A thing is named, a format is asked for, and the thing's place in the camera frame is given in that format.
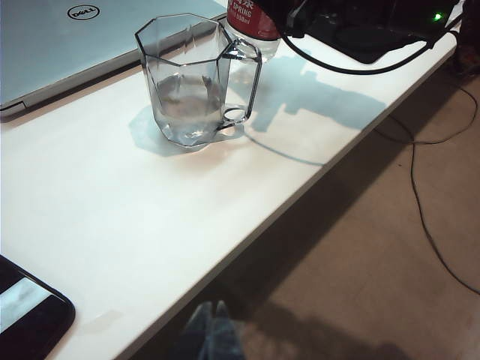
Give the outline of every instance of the floor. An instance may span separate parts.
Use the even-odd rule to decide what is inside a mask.
[[[394,116],[417,139],[466,125],[473,102],[445,69]],[[480,100],[480,79],[461,83]],[[407,139],[386,119],[379,130]],[[415,177],[445,260],[480,288],[480,118],[419,146]],[[436,258],[410,185],[412,147],[372,132],[132,360],[165,359],[193,309],[225,300],[248,360],[478,360],[480,296]]]

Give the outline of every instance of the tabletop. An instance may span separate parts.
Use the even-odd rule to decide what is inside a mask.
[[[337,66],[367,68],[309,37],[298,44]],[[262,69],[250,120],[199,151],[163,138],[140,67],[2,124],[1,253],[76,308],[49,359],[130,356],[455,44],[447,34],[391,73],[349,76],[281,43]],[[248,74],[232,73],[232,99],[245,98]]]

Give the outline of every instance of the black cable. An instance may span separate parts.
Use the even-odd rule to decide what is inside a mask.
[[[478,110],[479,110],[479,102],[476,100],[476,98],[470,93],[468,92],[467,90],[465,90],[464,88],[460,87],[460,86],[455,86],[457,87],[458,89],[460,89],[462,92],[464,92],[465,94],[469,95],[470,98],[473,99],[473,102],[475,104],[475,111],[473,112],[473,116],[472,116],[472,119],[470,120],[469,124],[464,127],[463,129],[459,130],[459,131],[456,131],[455,133],[453,133],[452,135],[450,136],[447,136],[446,138],[444,139],[440,139],[440,140],[436,140],[436,141],[416,141],[415,140],[415,136],[413,135],[412,131],[403,123],[401,122],[400,120],[394,118],[394,117],[391,117],[392,119],[394,119],[394,121],[401,127],[403,128],[403,130],[409,135],[409,138],[410,138],[410,141],[403,141],[401,139],[396,139],[392,136],[389,136],[383,132],[380,132],[380,131],[376,131],[378,134],[380,134],[381,136],[385,137],[386,139],[388,140],[391,140],[391,141],[394,141],[396,143],[402,143],[402,144],[406,144],[406,145],[411,145],[412,146],[412,163],[411,163],[411,167],[410,167],[410,182],[411,182],[411,185],[412,185],[412,189],[413,189],[413,193],[415,194],[415,200],[416,200],[416,203],[417,203],[417,206],[418,206],[418,212],[420,214],[420,221],[421,221],[421,226],[423,227],[423,230],[424,230],[424,233],[425,233],[425,236],[427,237],[427,240],[428,242],[430,243],[430,246],[433,248],[433,251],[435,252],[436,254],[436,257],[438,258],[438,260],[442,263],[443,267],[447,270],[447,272],[458,282],[460,283],[461,285],[463,285],[464,287],[466,287],[468,290],[470,290],[471,292],[475,293],[476,295],[479,295],[480,296],[480,289],[476,289],[475,287],[469,285],[466,281],[462,280],[461,278],[458,277],[458,275],[455,274],[455,272],[450,268],[449,264],[445,261],[445,259],[443,258],[443,255],[442,253],[440,252],[438,246],[437,246],[437,243],[435,242],[435,239],[434,237],[431,235],[430,233],[430,230],[428,229],[428,226],[427,226],[427,222],[425,220],[425,213],[423,211],[423,207],[422,207],[422,202],[420,201],[420,196],[419,196],[419,190],[417,188],[417,184],[416,184],[416,181],[415,181],[415,155],[416,155],[416,146],[419,146],[419,145],[437,145],[437,144],[441,144],[441,143],[445,143],[446,141],[450,140],[452,137],[456,137],[458,134],[461,134],[463,133],[464,131],[466,131],[468,128],[470,128],[473,124],[473,122],[475,121],[476,119],[476,116],[477,116],[477,113],[478,113]]]
[[[478,112],[479,112],[479,102],[477,101],[477,99],[475,98],[475,96],[473,96],[473,94],[467,90],[465,90],[464,88],[462,88],[461,86],[458,86],[458,85],[455,85],[455,84],[451,84],[451,83],[446,83],[446,85],[449,85],[449,86],[452,86],[458,90],[461,90],[464,94],[468,95],[473,103],[475,104],[475,110],[473,110],[473,114],[472,114],[472,118],[470,119],[469,123],[461,128],[460,130],[458,131],[455,131],[454,133],[448,135],[447,137],[443,138],[443,139],[438,139],[438,140],[430,140],[430,141],[427,141],[427,140],[413,140],[413,141],[405,141],[405,140],[402,140],[402,139],[397,139],[397,138],[394,138],[393,136],[389,136],[388,134],[386,133],[383,133],[382,131],[380,130],[377,130],[375,129],[375,131],[380,134],[381,136],[385,137],[386,139],[390,140],[390,141],[393,141],[393,142],[396,142],[396,143],[401,143],[401,144],[405,144],[405,145],[410,145],[410,144],[413,144],[415,143],[416,145],[438,145],[438,144],[442,144],[442,143],[445,143],[447,141],[449,141],[450,139],[456,137],[457,135],[463,133],[464,131],[468,130],[472,125],[473,125],[473,122],[475,121],[477,115],[478,115]],[[408,127],[406,127],[403,123],[401,123],[400,121],[398,121],[396,118],[394,118],[393,116],[390,116],[392,119],[395,120],[395,122],[397,122],[402,128],[403,130],[407,133],[407,134],[411,134],[411,131],[410,129],[408,129]]]
[[[426,52],[427,50],[429,49],[433,49],[435,43],[443,37],[443,35],[449,33],[461,20],[462,18],[464,17],[463,14],[457,16],[456,18],[454,18],[446,27],[445,29],[440,33],[438,34],[435,38],[427,41],[427,43],[425,44],[425,46],[423,46],[421,49],[415,51],[412,55],[408,56],[407,58],[405,58],[404,60],[402,61],[399,61],[397,64],[393,64],[393,65],[389,65],[387,67],[381,67],[380,69],[373,69],[373,70],[355,70],[355,69],[344,69],[342,67],[336,67],[334,65],[331,65],[331,64],[327,64],[323,61],[320,61],[319,59],[317,58],[314,58],[313,56],[311,55],[308,55],[305,51],[303,51],[302,49],[298,48],[294,43],[292,43],[292,41],[290,41],[290,39],[288,38],[288,36],[286,36],[284,34],[284,31],[281,31],[281,34],[282,34],[282,39],[283,41],[285,41],[285,44],[288,45],[288,47],[290,49],[292,49],[293,51],[295,51],[298,55],[300,55],[302,58],[304,59],[307,59],[309,62],[313,62],[315,65],[318,65],[322,68],[325,68],[327,70],[330,70],[330,71],[334,71],[336,73],[341,73],[341,74],[349,74],[349,75],[376,75],[376,74],[383,74],[383,73],[387,73],[389,71],[392,71],[392,70],[395,70],[395,69],[398,69],[406,64],[408,64],[409,62],[411,62],[413,59],[416,59],[418,58],[421,54],[423,54],[424,52]]]

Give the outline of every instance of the clear glass cup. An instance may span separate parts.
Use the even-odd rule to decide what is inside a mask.
[[[168,140],[211,143],[218,131],[249,118],[262,67],[254,45],[191,13],[152,19],[135,38],[154,119]],[[247,106],[225,104],[231,60],[256,64]]]

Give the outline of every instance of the silver laptop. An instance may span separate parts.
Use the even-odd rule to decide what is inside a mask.
[[[134,63],[134,32],[153,17],[224,12],[215,0],[1,0],[1,115]]]

